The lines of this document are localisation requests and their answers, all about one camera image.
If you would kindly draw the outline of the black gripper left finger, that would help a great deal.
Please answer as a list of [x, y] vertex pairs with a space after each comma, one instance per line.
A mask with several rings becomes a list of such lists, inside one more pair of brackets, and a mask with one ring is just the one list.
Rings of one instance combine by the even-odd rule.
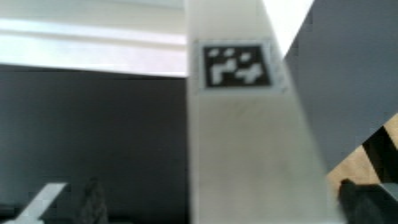
[[[48, 183], [23, 208], [15, 219], [2, 224], [48, 224], [41, 216], [68, 188], [68, 183]], [[105, 192], [100, 181], [93, 178], [77, 198], [71, 200], [66, 211], [71, 213], [73, 224], [111, 224]]]

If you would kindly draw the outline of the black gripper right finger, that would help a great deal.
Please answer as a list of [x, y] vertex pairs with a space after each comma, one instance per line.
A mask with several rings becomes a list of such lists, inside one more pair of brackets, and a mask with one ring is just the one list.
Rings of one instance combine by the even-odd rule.
[[379, 184], [341, 181], [338, 201], [347, 224], [398, 224], [398, 201]]

